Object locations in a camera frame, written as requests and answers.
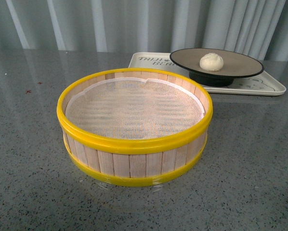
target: bamboo steamer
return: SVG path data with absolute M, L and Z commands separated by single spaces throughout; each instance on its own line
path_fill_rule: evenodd
M 93 134 L 67 119 L 66 108 L 72 97 L 100 81 L 130 76 L 161 79 L 184 88 L 199 99 L 204 117 L 176 134 L 139 140 Z M 190 170 L 206 145 L 212 111 L 209 94 L 196 82 L 175 73 L 146 68 L 115 69 L 84 77 L 63 91 L 57 105 L 65 147 L 74 164 L 95 179 L 120 186 L 156 185 Z

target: yellow rim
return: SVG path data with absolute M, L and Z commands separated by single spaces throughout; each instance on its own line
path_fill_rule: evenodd
M 68 145 L 65 141 L 65 138 L 64 138 L 65 147 L 69 153 L 71 160 L 81 171 L 83 171 L 84 173 L 86 173 L 90 177 L 93 177 L 93 178 L 100 180 L 100 181 L 103 181 L 105 183 L 119 185 L 119 186 L 128 186 L 128 187 L 143 187 L 143 186 L 157 185 L 157 184 L 162 184 L 162 183 L 165 183 L 167 181 L 173 180 L 177 177 L 180 177 L 181 175 L 183 175 L 184 173 L 189 171 L 197 163 L 197 161 L 200 159 L 200 157 L 202 156 L 204 147 L 206 145 L 206 142 L 207 142 L 207 137 L 205 139 L 205 142 L 204 142 L 202 149 L 195 156 L 195 158 L 192 161 L 190 161 L 188 164 L 178 168 L 177 170 L 174 170 L 172 172 L 165 173 L 162 175 L 153 176 L 153 177 L 127 178 L 127 177 L 115 177 L 115 176 L 107 175 L 107 174 L 104 174 L 101 172 L 97 172 L 97 171 L 87 167 L 86 165 L 82 164 L 80 161 L 78 161 L 72 155 L 72 153 L 71 153 L 70 149 L 68 148 Z
M 191 84 L 195 85 L 198 89 L 200 89 L 206 98 L 209 101 L 209 109 L 206 112 L 204 118 L 197 123 L 196 125 L 192 126 L 191 128 L 184 130 L 182 132 L 160 137 L 154 139 L 145 139 L 145 140 L 123 140 L 123 139 L 114 139 L 99 136 L 96 134 L 92 134 L 86 132 L 74 124 L 72 124 L 64 115 L 62 110 L 62 103 L 66 95 L 77 85 L 101 75 L 107 75 L 117 72 L 155 72 L 155 73 L 162 73 L 174 77 L 181 78 L 185 81 L 190 82 Z M 198 83 L 175 73 L 155 70 L 155 69 L 148 69 L 148 68 L 123 68 L 123 69 L 115 69 L 109 71 L 103 71 L 96 74 L 89 75 L 78 81 L 71 84 L 67 87 L 61 96 L 59 97 L 58 104 L 57 104 L 57 117 L 61 124 L 63 130 L 73 139 L 79 141 L 80 143 L 84 144 L 85 146 L 94 148 L 96 150 L 108 152 L 108 153 L 116 153 L 116 154 L 150 154 L 150 153 L 159 153 L 164 152 L 167 150 L 175 149 L 177 147 L 184 146 L 187 143 L 190 143 L 197 137 L 199 137 L 209 126 L 211 117 L 212 117 L 212 100 L 208 92 Z

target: gray countertop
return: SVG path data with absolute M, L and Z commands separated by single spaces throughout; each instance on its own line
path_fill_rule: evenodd
M 276 97 L 211 94 L 200 161 L 170 182 L 99 182 L 70 160 L 57 100 L 132 54 L 0 50 L 0 230 L 288 231 L 288 62 L 264 61 Z

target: dark round plate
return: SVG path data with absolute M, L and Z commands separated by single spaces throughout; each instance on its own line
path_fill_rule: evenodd
M 220 71 L 206 71 L 200 67 L 200 59 L 208 53 L 216 53 L 223 58 L 223 68 Z M 231 85 L 235 78 L 257 76 L 264 71 L 263 64 L 256 59 L 218 49 L 182 49 L 172 52 L 170 59 L 176 65 L 187 69 L 192 80 L 213 87 L 225 87 Z

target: white curtain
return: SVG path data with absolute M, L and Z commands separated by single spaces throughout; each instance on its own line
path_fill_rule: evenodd
M 0 48 L 183 48 L 288 61 L 288 0 L 0 0 Z

